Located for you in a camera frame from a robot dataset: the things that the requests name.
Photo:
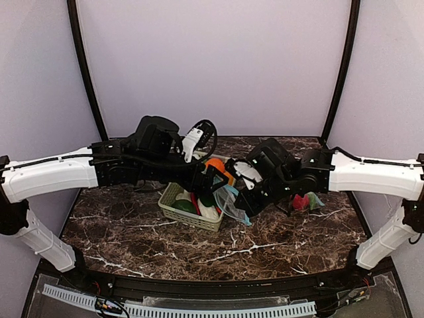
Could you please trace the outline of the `spare clear zip bag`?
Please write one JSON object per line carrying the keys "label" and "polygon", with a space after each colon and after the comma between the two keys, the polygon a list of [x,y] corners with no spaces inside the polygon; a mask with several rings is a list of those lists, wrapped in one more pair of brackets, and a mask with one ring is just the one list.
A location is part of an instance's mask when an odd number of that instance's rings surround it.
{"label": "spare clear zip bag", "polygon": [[245,210],[239,209],[235,206],[236,198],[239,194],[239,191],[229,185],[223,185],[213,192],[213,197],[217,207],[228,217],[250,227],[252,223],[250,222],[249,217],[247,216]]}

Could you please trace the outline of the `clear zip bag blue zipper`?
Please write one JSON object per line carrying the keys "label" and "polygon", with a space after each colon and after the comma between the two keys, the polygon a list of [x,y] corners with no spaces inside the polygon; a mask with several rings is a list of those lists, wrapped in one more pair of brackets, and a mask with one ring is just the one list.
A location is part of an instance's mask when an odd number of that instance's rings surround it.
{"label": "clear zip bag blue zipper", "polygon": [[317,197],[315,193],[308,192],[303,196],[298,194],[293,196],[290,206],[294,211],[312,211],[324,207],[325,204]]}

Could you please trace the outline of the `beige perforated plastic basket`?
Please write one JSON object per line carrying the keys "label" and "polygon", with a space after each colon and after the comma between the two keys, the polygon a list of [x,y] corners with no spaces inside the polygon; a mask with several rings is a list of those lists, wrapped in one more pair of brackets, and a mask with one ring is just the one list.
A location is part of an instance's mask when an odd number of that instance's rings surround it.
{"label": "beige perforated plastic basket", "polygon": [[158,200],[158,206],[161,208],[164,216],[200,229],[217,232],[223,220],[222,213],[218,213],[219,217],[217,219],[210,219],[197,213],[190,213],[189,211],[174,207],[174,203],[179,201],[178,196],[183,192],[184,189],[177,183],[170,183],[166,187]]}

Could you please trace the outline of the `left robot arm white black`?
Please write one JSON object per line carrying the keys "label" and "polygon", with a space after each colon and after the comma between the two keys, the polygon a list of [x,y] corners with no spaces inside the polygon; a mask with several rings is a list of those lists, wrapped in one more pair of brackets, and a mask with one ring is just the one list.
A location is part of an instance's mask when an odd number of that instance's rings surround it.
{"label": "left robot arm white black", "polygon": [[37,195],[76,188],[136,185],[139,181],[177,183],[186,191],[212,194],[228,177],[200,159],[197,148],[217,139],[215,125],[203,119],[185,137],[173,121],[144,116],[126,138],[96,142],[57,156],[12,161],[1,157],[1,234],[23,241],[59,272],[84,268],[83,255],[64,243],[30,210],[28,199]]}

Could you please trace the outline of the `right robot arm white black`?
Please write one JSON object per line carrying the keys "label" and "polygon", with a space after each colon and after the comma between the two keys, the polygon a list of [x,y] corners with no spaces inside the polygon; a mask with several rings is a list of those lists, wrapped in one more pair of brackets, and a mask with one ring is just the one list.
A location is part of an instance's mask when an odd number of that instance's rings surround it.
{"label": "right robot arm white black", "polygon": [[275,138],[256,146],[226,170],[245,182],[235,205],[249,217],[270,204],[309,192],[361,191],[400,197],[394,216],[352,251],[351,265],[371,270],[392,251],[423,233],[423,155],[416,160],[357,157],[342,148],[308,150],[297,159]]}

